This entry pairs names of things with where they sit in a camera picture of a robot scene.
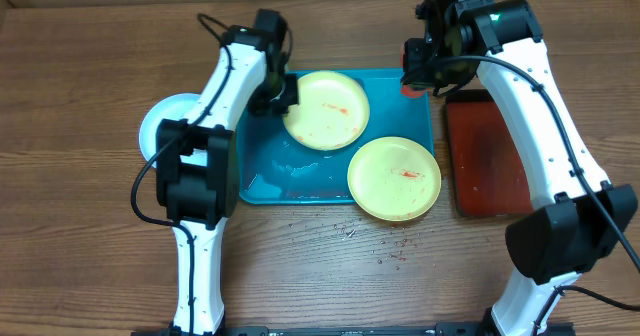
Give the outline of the red black sponge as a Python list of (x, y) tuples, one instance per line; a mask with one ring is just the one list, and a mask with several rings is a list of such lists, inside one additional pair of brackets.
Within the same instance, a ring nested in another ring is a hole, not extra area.
[[(421, 65), (423, 59), (423, 49), (421, 42), (414, 43), (414, 39), (409, 39), (404, 43), (402, 51), (402, 69), (404, 75), (407, 76), (411, 71)], [(411, 86), (401, 82), (401, 94), (412, 99), (425, 96), (427, 93), (425, 88)]]

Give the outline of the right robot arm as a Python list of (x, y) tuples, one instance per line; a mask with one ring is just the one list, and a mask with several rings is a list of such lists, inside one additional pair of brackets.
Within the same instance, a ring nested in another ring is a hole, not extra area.
[(541, 26), (526, 0), (424, 0), (421, 38), (406, 41), (402, 84), (444, 98), (478, 79), (497, 105), (527, 177), (533, 212), (508, 226), (514, 265), (481, 321), (440, 323), (439, 335), (571, 335), (550, 324), (559, 299), (595, 263), (626, 246), (638, 208), (580, 137), (554, 81)]

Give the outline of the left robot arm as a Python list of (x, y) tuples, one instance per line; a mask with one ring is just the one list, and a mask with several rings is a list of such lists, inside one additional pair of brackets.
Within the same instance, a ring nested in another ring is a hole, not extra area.
[(214, 73), (191, 110), (159, 122), (146, 164), (177, 244), (179, 298), (167, 335), (222, 334), (222, 239), (239, 198), (236, 128), (245, 112), (281, 116), (299, 102), (286, 71), (293, 37), (279, 12), (260, 9), (252, 26), (215, 38)]

